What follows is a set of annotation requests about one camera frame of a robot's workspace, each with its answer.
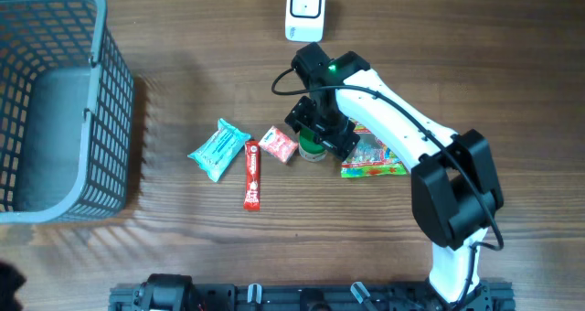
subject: green bottle cap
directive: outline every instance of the green bottle cap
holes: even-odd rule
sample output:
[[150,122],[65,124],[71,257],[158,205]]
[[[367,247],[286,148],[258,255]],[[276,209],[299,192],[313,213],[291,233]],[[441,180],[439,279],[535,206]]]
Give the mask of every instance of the green bottle cap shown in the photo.
[[320,146],[319,144],[313,143],[313,132],[308,129],[301,129],[301,133],[299,134],[299,143],[301,144],[301,148],[304,152],[312,155],[319,155],[325,152],[325,149]]

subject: white device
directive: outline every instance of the white device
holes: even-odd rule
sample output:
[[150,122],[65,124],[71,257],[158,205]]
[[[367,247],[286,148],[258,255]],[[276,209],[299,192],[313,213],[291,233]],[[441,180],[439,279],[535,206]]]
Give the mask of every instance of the white device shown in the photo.
[[300,42],[321,41],[324,17],[325,0],[286,0],[286,38]]
[[[443,127],[417,111],[392,91],[373,70],[360,70],[344,80],[345,85],[354,85],[379,91],[410,113],[427,130],[431,131],[444,146],[452,143],[456,134],[451,128]],[[338,89],[335,92],[339,110],[350,118],[358,120],[372,134],[387,145],[410,170],[420,162],[424,154],[434,155],[439,148],[422,133],[410,120],[390,104],[372,95],[354,90]],[[470,247],[484,239],[487,229],[480,229],[470,235],[461,247],[440,247],[432,244],[432,270],[429,281],[435,291],[448,303],[456,302],[463,291],[469,273]],[[479,284],[477,264],[479,251],[474,260],[474,271],[469,292]]]

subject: red snack stick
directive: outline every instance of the red snack stick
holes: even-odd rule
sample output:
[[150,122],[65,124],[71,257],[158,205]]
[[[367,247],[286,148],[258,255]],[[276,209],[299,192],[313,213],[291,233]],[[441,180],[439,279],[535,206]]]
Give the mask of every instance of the red snack stick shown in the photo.
[[284,164],[289,161],[296,148],[299,147],[298,143],[294,142],[289,136],[274,126],[262,137],[259,145],[269,154],[276,156]]
[[260,210],[260,149],[258,141],[248,141],[246,147],[245,210]]

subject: black mounting rail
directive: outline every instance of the black mounting rail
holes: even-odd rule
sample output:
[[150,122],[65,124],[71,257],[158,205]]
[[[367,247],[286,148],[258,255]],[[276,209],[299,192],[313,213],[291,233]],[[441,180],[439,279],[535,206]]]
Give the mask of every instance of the black mounting rail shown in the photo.
[[[358,297],[349,285],[235,286],[192,284],[191,277],[153,274],[142,284],[112,289],[109,311],[449,311],[427,282],[365,285]],[[514,311],[510,283],[482,281],[465,311]]]

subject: teal snack package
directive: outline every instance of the teal snack package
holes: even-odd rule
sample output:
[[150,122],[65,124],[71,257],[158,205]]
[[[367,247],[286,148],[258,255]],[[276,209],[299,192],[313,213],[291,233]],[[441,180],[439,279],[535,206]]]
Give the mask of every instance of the teal snack package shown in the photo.
[[252,136],[223,119],[218,120],[218,130],[188,157],[197,161],[212,181],[218,182],[229,163]]

